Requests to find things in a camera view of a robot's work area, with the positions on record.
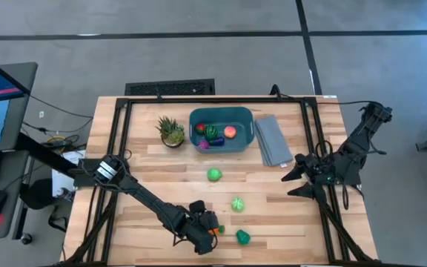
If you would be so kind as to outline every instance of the purple toy eggplant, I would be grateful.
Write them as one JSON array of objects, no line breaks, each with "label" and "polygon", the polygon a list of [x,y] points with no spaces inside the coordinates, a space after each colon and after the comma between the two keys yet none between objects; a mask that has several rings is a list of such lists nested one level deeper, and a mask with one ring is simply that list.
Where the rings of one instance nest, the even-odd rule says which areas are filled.
[{"label": "purple toy eggplant", "polygon": [[201,149],[208,149],[208,142],[205,140],[200,140],[199,141],[199,148]]},{"label": "purple toy eggplant", "polygon": [[220,146],[220,145],[223,145],[224,143],[225,143],[225,138],[221,136],[208,140],[209,145]]}]

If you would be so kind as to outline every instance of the orange toy object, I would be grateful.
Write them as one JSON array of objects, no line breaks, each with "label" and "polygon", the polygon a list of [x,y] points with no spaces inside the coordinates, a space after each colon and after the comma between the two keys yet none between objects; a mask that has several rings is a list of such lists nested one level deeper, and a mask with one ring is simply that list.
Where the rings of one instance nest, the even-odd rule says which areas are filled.
[{"label": "orange toy object", "polygon": [[223,130],[223,134],[228,138],[234,138],[236,135],[235,127],[233,126],[225,127],[225,130]]}]

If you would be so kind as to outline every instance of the floor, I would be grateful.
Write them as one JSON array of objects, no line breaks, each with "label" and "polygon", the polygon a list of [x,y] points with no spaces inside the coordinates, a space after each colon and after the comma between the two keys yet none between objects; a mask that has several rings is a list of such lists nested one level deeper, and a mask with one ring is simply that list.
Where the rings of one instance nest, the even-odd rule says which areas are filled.
[{"label": "floor", "polygon": [[[83,114],[126,82],[175,79],[214,78],[217,94],[277,83],[288,94],[380,101],[394,109],[374,137],[388,155],[370,156],[361,173],[374,241],[384,262],[427,266],[427,153],[414,146],[427,138],[426,0],[0,0],[0,64],[17,62],[39,64],[35,96]],[[341,108],[350,133],[360,106]],[[26,121],[84,122],[34,101]],[[34,244],[0,240],[0,266],[58,261],[63,233],[48,227],[50,212],[29,213]]]}]

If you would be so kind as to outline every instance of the black metal frame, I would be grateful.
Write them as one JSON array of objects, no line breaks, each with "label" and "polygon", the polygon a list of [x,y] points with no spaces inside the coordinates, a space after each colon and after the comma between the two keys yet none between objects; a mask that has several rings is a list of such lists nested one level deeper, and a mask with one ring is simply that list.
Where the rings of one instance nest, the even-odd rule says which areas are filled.
[{"label": "black metal frame", "polygon": [[[308,108],[312,110],[315,128],[317,130],[318,140],[324,140],[322,125],[320,122],[319,109],[317,107],[317,100],[315,97],[290,97],[290,96],[282,96],[279,92],[279,88],[275,85],[271,90],[270,95],[276,95],[276,97],[199,97],[199,98],[179,98],[179,97],[165,97],[165,98],[152,98],[152,99],[129,99],[129,98],[118,98],[116,100],[115,112],[113,115],[113,123],[111,125],[110,139],[108,141],[107,153],[113,154],[114,142],[116,136],[116,129],[118,128],[119,117],[122,108],[126,108],[125,111],[125,120],[123,122],[122,135],[119,145],[118,154],[122,156],[125,152],[126,143],[128,139],[128,131],[130,125],[130,116],[132,112],[132,107],[135,104],[154,104],[154,103],[162,103],[162,104],[179,104],[179,103],[297,103],[300,105],[302,112],[302,120],[305,128],[306,141],[308,143],[308,149],[310,153],[314,152],[314,141],[311,132],[311,124],[309,122],[308,117]],[[340,208],[337,202],[337,194],[335,191],[335,187],[333,185],[328,187],[328,192],[331,201],[331,207],[334,212],[334,215],[337,217],[340,223],[342,223],[340,216]],[[109,202],[114,203],[116,207],[117,201],[117,193],[112,193]],[[96,204],[96,212],[93,224],[95,224],[102,215],[103,206],[105,205],[105,190],[101,190],[98,198],[98,202]],[[107,221],[107,228],[105,232],[105,240],[102,248],[102,262],[108,261],[111,236],[113,233],[113,223],[115,217],[115,208],[113,209],[113,213],[109,216]],[[322,223],[322,229],[324,232],[324,240],[325,240],[325,248],[328,255],[328,261],[330,263],[336,261],[334,246],[332,243],[331,230],[328,224],[327,216],[320,210],[320,217]],[[350,260],[348,255],[348,249],[346,244],[339,237],[340,249],[342,260]],[[91,244],[91,247],[87,254],[87,261],[93,262],[94,252],[96,247],[96,240]]]}]

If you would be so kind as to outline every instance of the succulent plant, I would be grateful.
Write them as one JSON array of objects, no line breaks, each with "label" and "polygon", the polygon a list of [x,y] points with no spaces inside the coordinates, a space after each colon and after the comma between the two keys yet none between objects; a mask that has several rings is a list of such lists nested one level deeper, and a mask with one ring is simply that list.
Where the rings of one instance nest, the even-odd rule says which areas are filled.
[{"label": "succulent plant", "polygon": [[168,144],[179,144],[184,141],[184,132],[181,130],[174,130],[168,135],[168,138],[165,139]]},{"label": "succulent plant", "polygon": [[175,119],[169,119],[167,116],[159,117],[159,127],[156,127],[156,129],[159,130],[163,139],[167,139],[174,131],[181,131],[182,136],[184,136],[184,127],[177,124]]}]

